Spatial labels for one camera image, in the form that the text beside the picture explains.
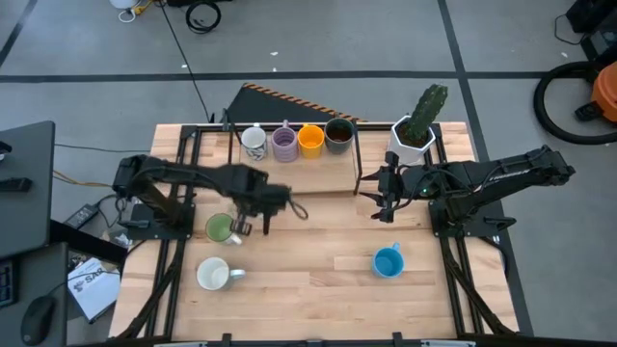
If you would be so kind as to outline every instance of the paper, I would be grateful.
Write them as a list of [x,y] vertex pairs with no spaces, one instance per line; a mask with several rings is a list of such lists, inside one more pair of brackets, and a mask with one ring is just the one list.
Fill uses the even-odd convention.
[[68,291],[75,298],[88,321],[93,321],[98,314],[113,304],[120,293],[118,270],[113,271],[115,274],[108,274],[105,271],[107,270],[103,268],[98,259],[91,258],[68,274]]

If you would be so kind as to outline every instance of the mug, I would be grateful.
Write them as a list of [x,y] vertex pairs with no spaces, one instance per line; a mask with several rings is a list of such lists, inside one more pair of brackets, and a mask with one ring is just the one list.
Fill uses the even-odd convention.
[[242,147],[253,160],[261,160],[266,157],[266,132],[259,127],[259,123],[244,130],[241,136]]
[[396,242],[392,247],[385,247],[373,256],[373,273],[375,276],[392,279],[400,276],[405,268],[405,260],[398,250]]
[[229,289],[235,280],[247,275],[244,270],[230,270],[220,257],[209,257],[197,269],[197,282],[207,290]]
[[326,123],[326,147],[332,154],[342,154],[349,146],[354,136],[354,124],[346,119],[335,118]]
[[217,213],[205,224],[205,234],[214,242],[225,245],[242,245],[242,239],[231,231],[233,218],[225,213]]
[[288,163],[298,158],[298,137],[296,132],[289,127],[289,122],[284,120],[282,127],[272,133],[272,151],[274,157],[283,163]]
[[319,158],[321,147],[324,146],[324,132],[317,125],[304,124],[298,131],[298,144],[302,156],[307,159]]

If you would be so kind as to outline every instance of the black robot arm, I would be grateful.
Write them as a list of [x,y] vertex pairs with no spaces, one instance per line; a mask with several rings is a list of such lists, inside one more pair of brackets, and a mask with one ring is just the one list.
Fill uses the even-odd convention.
[[387,166],[369,177],[379,180],[381,196],[365,195],[383,207],[373,218],[387,223],[393,222],[396,210],[412,200],[436,200],[444,207],[448,223],[461,224],[493,201],[530,186],[563,185],[575,173],[559,152],[547,146],[483,163],[399,166],[398,156],[392,152],[386,154],[386,162]]
[[112,186],[114,191],[121,198],[137,197],[154,211],[158,223],[171,228],[188,222],[184,218],[185,207],[176,199],[165,197],[154,183],[190,184],[232,198],[239,215],[239,222],[234,229],[245,234],[250,233],[250,228],[246,227],[244,219],[259,214],[263,214],[264,233],[267,234],[270,218],[285,209],[291,194],[287,186],[268,184],[268,173],[244,164],[207,168],[172,163],[146,155],[122,159]]

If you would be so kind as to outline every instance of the potted plant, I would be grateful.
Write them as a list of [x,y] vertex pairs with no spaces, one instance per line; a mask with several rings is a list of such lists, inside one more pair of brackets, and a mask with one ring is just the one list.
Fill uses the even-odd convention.
[[447,99],[447,87],[432,85],[417,102],[416,109],[400,119],[390,129],[388,150],[398,155],[399,163],[418,161],[435,142],[431,123],[442,110]]

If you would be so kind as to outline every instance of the concrete floor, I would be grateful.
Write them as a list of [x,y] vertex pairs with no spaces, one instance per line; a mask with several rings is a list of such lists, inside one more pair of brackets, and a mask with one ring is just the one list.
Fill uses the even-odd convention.
[[[253,80],[252,73],[273,68],[416,71],[396,78],[385,73],[358,78],[362,73],[356,73],[353,78],[298,74],[304,78],[281,79],[272,74],[254,82],[365,120],[397,120],[412,110],[429,84],[440,82],[450,87],[450,97],[438,120],[472,125],[479,154],[497,159],[541,144],[560,150],[577,169],[566,186],[531,188],[503,201],[505,214],[519,221],[510,235],[531,326],[539,336],[617,341],[617,303],[611,297],[617,291],[617,253],[612,250],[617,234],[610,218],[617,199],[611,183],[617,146],[579,147],[547,135],[531,108],[537,80],[472,75],[544,71],[583,60],[579,47],[552,36],[553,19],[572,3],[235,0],[220,4],[221,25],[205,36],[188,30],[181,10],[166,11],[188,64],[204,74],[197,87],[210,113],[220,115],[241,84]],[[444,10],[449,10],[454,36],[443,25]],[[130,24],[118,22],[117,15],[107,0],[0,0],[0,128],[54,120],[59,143],[148,149],[156,123],[206,122],[162,11],[150,7]],[[9,37],[20,18],[24,25],[13,42]],[[562,35],[575,39],[567,22],[561,24]],[[453,37],[460,47],[459,65],[451,52]],[[110,74],[148,74],[158,81],[131,82],[139,76],[124,76],[123,82],[100,82],[100,75]],[[82,76],[82,82],[62,82],[71,76]],[[50,82],[33,83],[38,80]],[[589,94],[580,81],[558,81],[548,90],[547,107],[566,129],[612,131],[603,123],[572,120]],[[55,169],[77,179],[110,182],[123,156],[57,147]],[[106,194],[105,189],[54,182],[53,217],[63,221]],[[104,208],[113,215],[111,205]],[[86,231],[103,229],[96,220]],[[69,342],[103,339],[110,318],[106,314],[83,331],[81,318],[71,320]]]

